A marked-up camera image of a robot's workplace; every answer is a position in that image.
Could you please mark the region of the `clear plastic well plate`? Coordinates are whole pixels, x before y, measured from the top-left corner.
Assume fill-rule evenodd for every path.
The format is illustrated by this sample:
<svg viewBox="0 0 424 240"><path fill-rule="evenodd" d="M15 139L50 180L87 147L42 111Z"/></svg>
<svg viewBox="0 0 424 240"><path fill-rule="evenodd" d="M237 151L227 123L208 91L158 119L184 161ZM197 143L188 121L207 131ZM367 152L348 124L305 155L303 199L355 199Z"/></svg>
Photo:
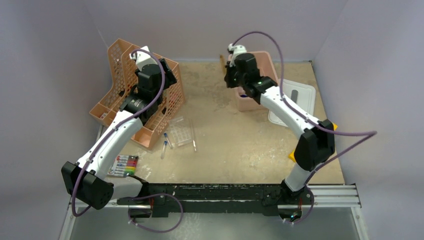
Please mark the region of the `clear plastic well plate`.
<svg viewBox="0 0 424 240"><path fill-rule="evenodd" d="M188 118L179 116L171 119L169 132L174 147L181 147L193 142L192 127Z"/></svg>

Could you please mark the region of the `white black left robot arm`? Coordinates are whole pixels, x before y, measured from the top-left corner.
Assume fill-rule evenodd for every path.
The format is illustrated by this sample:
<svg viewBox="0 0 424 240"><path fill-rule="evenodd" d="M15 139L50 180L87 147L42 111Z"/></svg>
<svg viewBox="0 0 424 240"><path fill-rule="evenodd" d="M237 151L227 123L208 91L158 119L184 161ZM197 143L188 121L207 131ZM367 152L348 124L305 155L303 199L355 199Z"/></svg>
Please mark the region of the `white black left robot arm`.
<svg viewBox="0 0 424 240"><path fill-rule="evenodd" d="M138 205L149 199L149 191L141 182L134 187L125 184L122 194L119 194L116 185L105 180L126 143L158 111L163 91L177 83L165 58L142 60L135 57L134 61L138 83L131 88L106 132L75 163L67 161L61 168L75 217L90 208L100 210L111 199L130 197ZM87 208L78 212L76 200L87 204Z"/></svg>

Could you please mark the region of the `brown bristle tube brush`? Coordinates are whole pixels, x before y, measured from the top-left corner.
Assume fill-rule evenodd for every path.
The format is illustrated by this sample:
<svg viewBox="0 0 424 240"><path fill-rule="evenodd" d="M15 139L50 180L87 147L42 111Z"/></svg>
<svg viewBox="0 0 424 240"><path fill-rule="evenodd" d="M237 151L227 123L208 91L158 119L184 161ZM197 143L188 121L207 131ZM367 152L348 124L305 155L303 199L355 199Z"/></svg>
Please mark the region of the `brown bristle tube brush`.
<svg viewBox="0 0 424 240"><path fill-rule="evenodd" d="M219 55L219 63L220 63L221 72L222 72L223 76L225 76L226 73L227 73L227 67L226 67L227 59L225 58L225 56L223 54Z"/></svg>

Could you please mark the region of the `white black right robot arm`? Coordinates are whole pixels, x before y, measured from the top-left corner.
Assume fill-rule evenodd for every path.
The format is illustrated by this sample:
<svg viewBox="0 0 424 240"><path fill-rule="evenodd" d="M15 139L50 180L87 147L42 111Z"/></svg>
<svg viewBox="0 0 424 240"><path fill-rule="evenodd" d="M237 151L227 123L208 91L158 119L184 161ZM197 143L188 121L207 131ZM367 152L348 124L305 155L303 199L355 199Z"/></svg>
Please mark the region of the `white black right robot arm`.
<svg viewBox="0 0 424 240"><path fill-rule="evenodd" d="M224 80L228 88L242 88L248 98L273 112L296 136L295 165L282 181L284 187L280 191L284 202L294 203L300 198L300 190L307 184L312 172L335 153L333 123L308 114L281 93L275 80L261 75L252 53L230 52L225 69Z"/></svg>

